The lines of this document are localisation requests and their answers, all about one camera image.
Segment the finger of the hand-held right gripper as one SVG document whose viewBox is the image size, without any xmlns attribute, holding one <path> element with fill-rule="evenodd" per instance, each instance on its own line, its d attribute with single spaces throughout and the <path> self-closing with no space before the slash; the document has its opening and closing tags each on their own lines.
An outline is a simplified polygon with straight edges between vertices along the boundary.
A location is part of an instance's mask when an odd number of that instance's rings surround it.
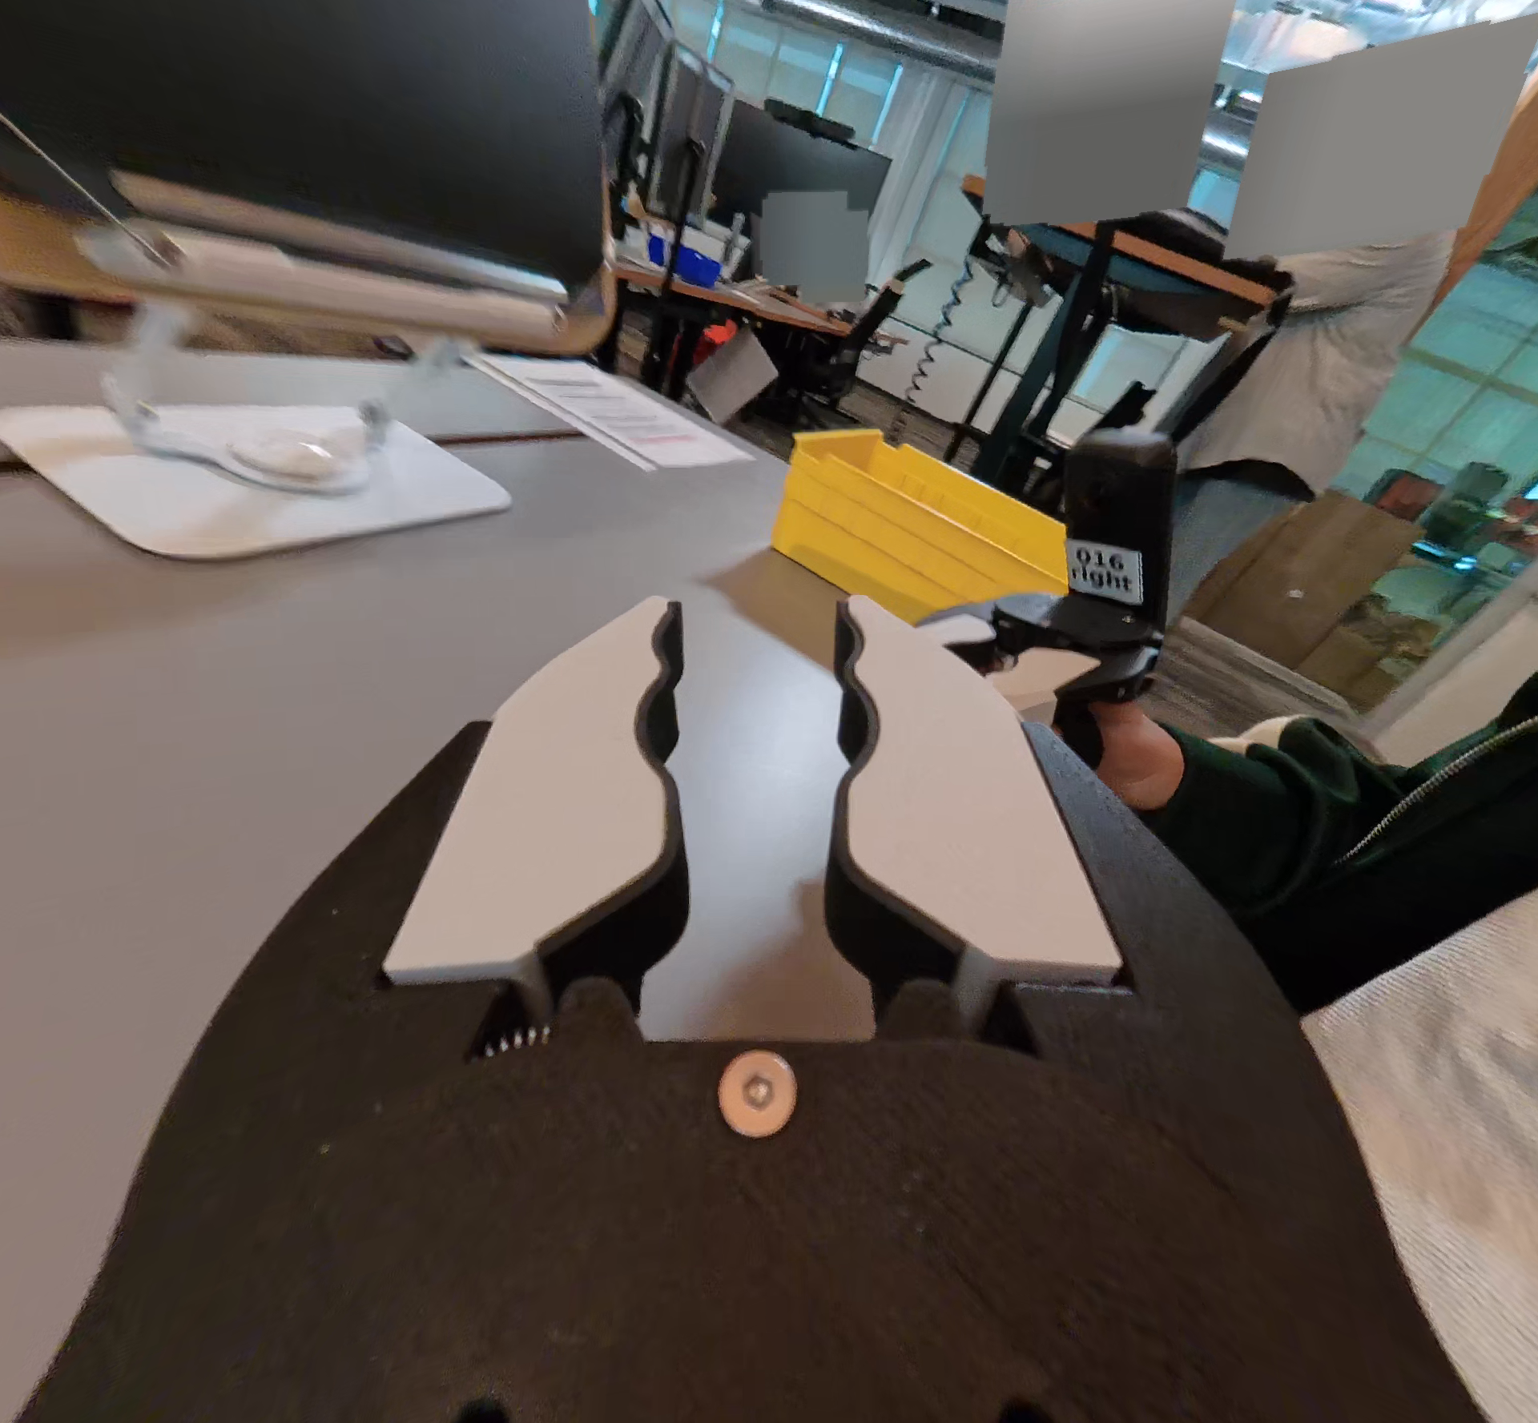
<svg viewBox="0 0 1538 1423">
<path fill-rule="evenodd" d="M 996 631 L 986 618 L 974 611 L 948 611 L 924 619 L 917 634 L 977 672 L 991 674 L 999 669 Z"/>
<path fill-rule="evenodd" d="M 996 691 L 1022 722 L 1050 723 L 1060 688 L 1100 664 L 1098 658 L 1071 650 L 1025 650 L 996 672 Z"/>
</svg>

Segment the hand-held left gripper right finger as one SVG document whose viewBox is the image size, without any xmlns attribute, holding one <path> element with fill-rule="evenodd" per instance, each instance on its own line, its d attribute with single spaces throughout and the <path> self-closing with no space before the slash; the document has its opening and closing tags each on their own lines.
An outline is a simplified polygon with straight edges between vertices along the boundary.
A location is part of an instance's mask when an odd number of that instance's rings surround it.
<svg viewBox="0 0 1538 1423">
<path fill-rule="evenodd" d="M 945 988 L 964 1026 L 1007 988 L 1113 991 L 1123 953 L 996 683 L 863 595 L 837 608 L 834 674 L 823 924 L 874 1022 L 914 983 Z"/>
</svg>

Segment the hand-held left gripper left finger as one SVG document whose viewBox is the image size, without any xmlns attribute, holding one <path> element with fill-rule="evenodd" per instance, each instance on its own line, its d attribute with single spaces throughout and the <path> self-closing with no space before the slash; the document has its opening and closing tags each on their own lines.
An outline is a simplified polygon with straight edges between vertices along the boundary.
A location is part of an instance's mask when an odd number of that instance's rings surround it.
<svg viewBox="0 0 1538 1423">
<path fill-rule="evenodd" d="M 652 597 L 499 706 L 384 956 L 390 985 L 503 985 L 531 1028 L 589 978 L 640 1010 L 688 913 L 680 679 L 682 608 Z"/>
</svg>

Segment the yellow plastic bin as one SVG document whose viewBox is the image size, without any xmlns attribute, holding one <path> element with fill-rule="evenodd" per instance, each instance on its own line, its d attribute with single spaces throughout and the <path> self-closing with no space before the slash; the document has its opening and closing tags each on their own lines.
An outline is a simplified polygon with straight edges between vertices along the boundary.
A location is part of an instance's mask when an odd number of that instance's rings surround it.
<svg viewBox="0 0 1538 1423">
<path fill-rule="evenodd" d="M 906 624 L 1068 589 L 1062 525 L 877 430 L 794 437 L 770 546 Z"/>
</svg>

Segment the person's right forearm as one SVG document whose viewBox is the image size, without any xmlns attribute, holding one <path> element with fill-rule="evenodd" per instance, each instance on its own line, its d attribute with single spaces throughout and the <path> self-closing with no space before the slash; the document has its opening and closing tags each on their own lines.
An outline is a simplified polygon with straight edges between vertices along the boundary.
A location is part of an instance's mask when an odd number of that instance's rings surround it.
<svg viewBox="0 0 1538 1423">
<path fill-rule="evenodd" d="M 1300 1017 L 1536 887 L 1536 680 L 1409 765 L 1315 719 L 1230 741 L 1153 723 L 1177 759 L 1139 816 L 1239 927 Z"/>
</svg>

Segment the person's right hand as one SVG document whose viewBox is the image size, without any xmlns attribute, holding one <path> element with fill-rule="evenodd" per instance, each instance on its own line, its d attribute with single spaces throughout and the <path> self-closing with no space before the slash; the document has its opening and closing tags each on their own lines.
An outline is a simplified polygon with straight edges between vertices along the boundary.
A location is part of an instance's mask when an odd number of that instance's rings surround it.
<svg viewBox="0 0 1538 1423">
<path fill-rule="evenodd" d="M 1139 815 L 1164 810 L 1182 786 L 1182 746 L 1137 704 L 1092 704 L 1100 754 L 1092 772 Z"/>
</svg>

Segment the black standing desk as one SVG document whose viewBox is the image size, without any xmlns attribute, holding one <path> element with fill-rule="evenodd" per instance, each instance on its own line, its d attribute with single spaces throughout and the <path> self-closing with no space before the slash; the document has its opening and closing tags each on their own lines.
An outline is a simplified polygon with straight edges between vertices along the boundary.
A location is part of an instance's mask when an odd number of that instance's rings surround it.
<svg viewBox="0 0 1538 1423">
<path fill-rule="evenodd" d="M 999 249 L 998 267 L 1023 308 L 993 360 L 959 430 L 977 438 L 970 473 L 1041 504 L 1060 481 L 1070 445 L 1050 438 L 1060 409 L 1103 336 L 1155 334 L 1219 345 L 1195 376 L 1172 379 L 1156 432 L 1185 441 L 1233 392 L 1291 310 L 1296 281 L 1268 260 L 1230 260 L 1225 230 L 1174 209 L 1121 222 L 1028 223 L 1007 228 L 978 212 L 970 254 Z M 1025 328 L 1057 294 L 1044 336 L 988 433 L 975 425 L 983 398 Z"/>
</svg>

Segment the brown cardboard box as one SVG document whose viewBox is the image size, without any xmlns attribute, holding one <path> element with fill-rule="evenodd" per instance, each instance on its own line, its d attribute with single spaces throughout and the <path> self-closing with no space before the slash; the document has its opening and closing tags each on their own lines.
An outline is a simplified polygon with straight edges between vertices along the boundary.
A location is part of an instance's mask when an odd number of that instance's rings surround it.
<svg viewBox="0 0 1538 1423">
<path fill-rule="evenodd" d="M 1355 608 L 1400 568 L 1413 520 L 1326 491 L 1260 530 L 1223 560 L 1183 618 L 1342 699 L 1379 698 L 1385 635 L 1360 632 Z"/>
</svg>

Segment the black office chair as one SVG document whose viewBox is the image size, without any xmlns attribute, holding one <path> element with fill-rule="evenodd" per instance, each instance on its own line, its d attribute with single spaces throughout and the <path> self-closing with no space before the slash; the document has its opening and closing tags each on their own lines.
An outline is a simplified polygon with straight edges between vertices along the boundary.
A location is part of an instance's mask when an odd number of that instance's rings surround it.
<svg viewBox="0 0 1538 1423">
<path fill-rule="evenodd" d="M 807 405 L 837 411 L 839 401 L 853 392 L 860 361 L 871 353 L 881 326 L 898 308 L 909 281 L 929 268 L 932 260 L 927 259 L 903 265 L 837 337 L 831 334 L 805 337 L 789 366 L 788 392 L 794 414 L 801 414 Z"/>
</svg>

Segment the grey cardboard panel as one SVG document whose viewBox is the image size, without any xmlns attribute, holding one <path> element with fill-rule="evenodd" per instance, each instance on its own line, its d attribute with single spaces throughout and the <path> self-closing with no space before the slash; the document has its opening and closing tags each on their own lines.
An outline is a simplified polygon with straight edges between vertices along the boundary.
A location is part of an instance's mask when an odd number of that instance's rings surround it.
<svg viewBox="0 0 1538 1423">
<path fill-rule="evenodd" d="M 727 427 L 767 393 L 780 374 L 757 334 L 740 326 L 712 355 L 693 368 L 684 393 L 711 424 Z"/>
</svg>

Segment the long wooden office desk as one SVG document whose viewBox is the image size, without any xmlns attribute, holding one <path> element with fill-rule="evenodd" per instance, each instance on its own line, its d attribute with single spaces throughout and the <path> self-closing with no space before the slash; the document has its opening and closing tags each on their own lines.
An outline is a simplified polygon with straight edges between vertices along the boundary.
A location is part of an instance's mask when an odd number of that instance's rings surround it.
<svg viewBox="0 0 1538 1423">
<path fill-rule="evenodd" d="M 613 276 L 629 292 L 658 299 L 677 316 L 701 316 L 706 323 L 732 318 L 757 324 L 796 329 L 815 337 L 844 339 L 855 334 L 855 323 L 802 304 L 778 288 L 749 283 L 716 283 L 696 288 L 680 278 L 664 284 L 663 268 L 637 260 L 621 251 L 611 265 Z"/>
</svg>

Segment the printed paper sheet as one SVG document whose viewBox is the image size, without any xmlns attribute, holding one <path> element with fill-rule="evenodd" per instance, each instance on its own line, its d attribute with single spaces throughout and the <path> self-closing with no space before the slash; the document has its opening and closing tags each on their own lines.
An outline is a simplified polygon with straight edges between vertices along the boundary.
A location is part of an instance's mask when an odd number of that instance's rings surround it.
<svg viewBox="0 0 1538 1423">
<path fill-rule="evenodd" d="M 700 472 L 748 451 L 650 390 L 581 361 L 472 355 L 470 369 L 507 387 L 642 472 Z"/>
</svg>

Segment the black computer monitor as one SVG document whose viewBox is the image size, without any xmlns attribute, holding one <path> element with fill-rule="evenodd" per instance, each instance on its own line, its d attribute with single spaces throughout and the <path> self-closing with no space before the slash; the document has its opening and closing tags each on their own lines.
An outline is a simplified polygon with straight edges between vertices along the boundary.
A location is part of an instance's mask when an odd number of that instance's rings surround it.
<svg viewBox="0 0 1538 1423">
<path fill-rule="evenodd" d="M 706 190 L 701 217 L 728 227 L 760 214 L 765 196 L 781 191 L 842 195 L 852 212 L 874 228 L 874 209 L 890 159 L 868 148 L 813 135 L 764 108 L 733 103 L 724 142 Z"/>
</svg>

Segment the white tablet stand with board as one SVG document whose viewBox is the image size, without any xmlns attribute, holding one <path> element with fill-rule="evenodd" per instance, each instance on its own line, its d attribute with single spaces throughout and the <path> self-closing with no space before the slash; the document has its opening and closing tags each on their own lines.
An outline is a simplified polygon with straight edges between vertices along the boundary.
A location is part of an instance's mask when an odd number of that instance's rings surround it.
<svg viewBox="0 0 1538 1423">
<path fill-rule="evenodd" d="M 586 0 L 1 0 L 3 291 L 124 307 L 3 453 L 230 562 L 509 509 L 390 414 L 616 315 Z"/>
</svg>

